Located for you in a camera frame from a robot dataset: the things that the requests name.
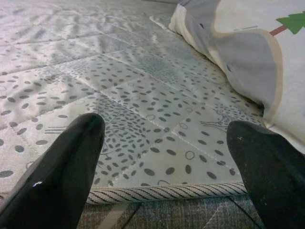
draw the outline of patterned mattress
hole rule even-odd
[[[226,146],[262,109],[167,29],[174,4],[2,0],[0,193],[69,123],[95,112],[105,144],[89,203],[245,193]]]

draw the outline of pillow case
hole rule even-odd
[[[305,1],[183,0],[169,25],[305,153]]]

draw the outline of quilted mattress surface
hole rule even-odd
[[[89,203],[245,192],[226,145],[262,110],[167,29],[175,5],[1,0],[0,194],[80,114],[106,137]]]

